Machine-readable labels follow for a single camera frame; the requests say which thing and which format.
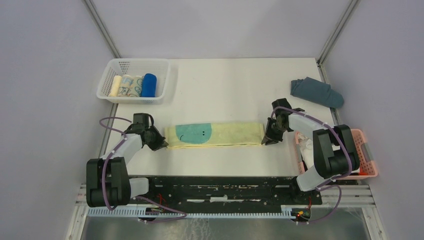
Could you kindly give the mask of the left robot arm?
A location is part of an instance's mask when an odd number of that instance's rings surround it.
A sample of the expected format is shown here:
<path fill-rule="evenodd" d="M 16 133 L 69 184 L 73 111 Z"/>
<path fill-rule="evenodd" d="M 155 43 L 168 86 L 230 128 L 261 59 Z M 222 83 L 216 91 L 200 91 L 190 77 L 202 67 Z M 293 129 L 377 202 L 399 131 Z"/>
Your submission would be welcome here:
<path fill-rule="evenodd" d="M 135 113 L 126 130 L 120 134 L 117 144 L 99 158 L 86 164 L 86 202 L 91 208 L 106 207 L 113 211 L 139 197 L 150 204 L 158 191 L 149 185 L 146 177 L 130 178 L 127 165 L 144 146 L 157 151 L 168 146 L 166 139 L 154 125 L 149 113 Z"/>

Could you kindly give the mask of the green yellow towel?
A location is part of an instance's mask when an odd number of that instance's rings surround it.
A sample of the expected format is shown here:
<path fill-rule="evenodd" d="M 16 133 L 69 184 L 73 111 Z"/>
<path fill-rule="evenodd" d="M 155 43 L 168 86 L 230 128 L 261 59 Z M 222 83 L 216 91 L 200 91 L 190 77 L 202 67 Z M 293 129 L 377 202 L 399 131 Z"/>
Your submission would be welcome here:
<path fill-rule="evenodd" d="M 265 136 L 259 122 L 180 124 L 164 129 L 169 149 L 260 146 Z"/>

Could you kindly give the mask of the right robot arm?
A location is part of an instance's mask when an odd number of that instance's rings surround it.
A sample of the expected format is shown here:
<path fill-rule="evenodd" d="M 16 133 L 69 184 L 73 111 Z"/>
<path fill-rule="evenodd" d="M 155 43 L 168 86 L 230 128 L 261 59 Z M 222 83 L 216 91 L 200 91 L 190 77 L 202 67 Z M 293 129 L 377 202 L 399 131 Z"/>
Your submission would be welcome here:
<path fill-rule="evenodd" d="M 294 178 L 289 199 L 302 204 L 309 191 L 349 176 L 360 167 L 360 158 L 352 131 L 345 124 L 331 126 L 301 108 L 292 108 L 286 98 L 272 102 L 273 111 L 267 119 L 263 145 L 283 141 L 285 132 L 300 132 L 312 141 L 313 165 Z"/>

